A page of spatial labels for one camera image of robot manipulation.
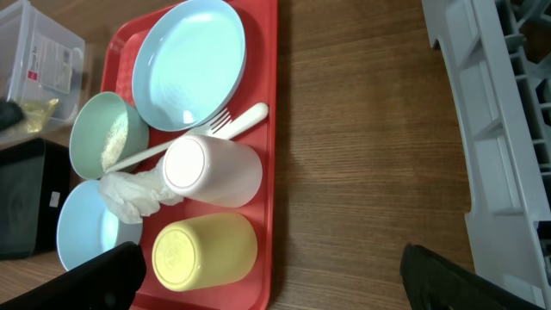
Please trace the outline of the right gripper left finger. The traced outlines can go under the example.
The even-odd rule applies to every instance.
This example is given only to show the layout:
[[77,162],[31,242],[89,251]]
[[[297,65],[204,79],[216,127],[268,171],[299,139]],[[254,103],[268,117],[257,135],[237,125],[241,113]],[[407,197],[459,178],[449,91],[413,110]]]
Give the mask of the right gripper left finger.
[[1,310],[128,309],[145,280],[140,245],[127,241],[1,304]]

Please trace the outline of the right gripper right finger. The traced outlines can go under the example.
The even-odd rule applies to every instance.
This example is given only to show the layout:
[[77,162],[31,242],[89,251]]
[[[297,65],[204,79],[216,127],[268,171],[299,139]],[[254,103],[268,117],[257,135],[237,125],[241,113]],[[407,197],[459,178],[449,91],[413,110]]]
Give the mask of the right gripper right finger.
[[405,246],[399,273],[413,310],[542,310],[422,245]]

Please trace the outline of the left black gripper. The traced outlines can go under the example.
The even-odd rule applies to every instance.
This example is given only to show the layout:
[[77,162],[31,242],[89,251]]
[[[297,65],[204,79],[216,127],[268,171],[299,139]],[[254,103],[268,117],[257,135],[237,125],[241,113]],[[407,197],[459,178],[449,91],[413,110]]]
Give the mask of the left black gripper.
[[0,131],[13,127],[25,119],[22,108],[14,101],[2,99],[0,109]]

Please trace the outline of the yellow snack wrapper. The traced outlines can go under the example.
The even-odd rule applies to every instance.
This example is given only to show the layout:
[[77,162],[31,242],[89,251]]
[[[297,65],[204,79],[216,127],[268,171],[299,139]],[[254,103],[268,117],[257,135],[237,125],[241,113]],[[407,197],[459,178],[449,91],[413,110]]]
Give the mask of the yellow snack wrapper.
[[23,133],[38,133],[42,131],[53,115],[58,103],[58,98],[48,101],[30,99],[22,101],[20,107],[22,108],[24,120],[18,128]]

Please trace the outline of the yellow plastic cup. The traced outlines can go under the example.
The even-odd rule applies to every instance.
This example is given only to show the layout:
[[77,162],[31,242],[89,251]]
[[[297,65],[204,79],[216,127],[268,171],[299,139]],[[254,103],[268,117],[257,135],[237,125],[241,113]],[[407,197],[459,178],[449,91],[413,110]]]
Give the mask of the yellow plastic cup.
[[163,228],[152,247],[152,267],[165,288],[183,292],[245,278],[257,252],[257,235],[242,214],[206,214]]

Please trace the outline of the white tissue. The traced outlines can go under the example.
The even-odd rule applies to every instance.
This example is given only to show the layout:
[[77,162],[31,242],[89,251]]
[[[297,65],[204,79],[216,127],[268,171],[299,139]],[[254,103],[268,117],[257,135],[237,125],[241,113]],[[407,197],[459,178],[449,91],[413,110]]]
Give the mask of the white tissue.
[[130,174],[109,172],[99,181],[99,194],[109,212],[126,224],[140,224],[145,217],[159,211],[161,205],[174,206],[184,197],[164,182],[164,157],[151,169]]

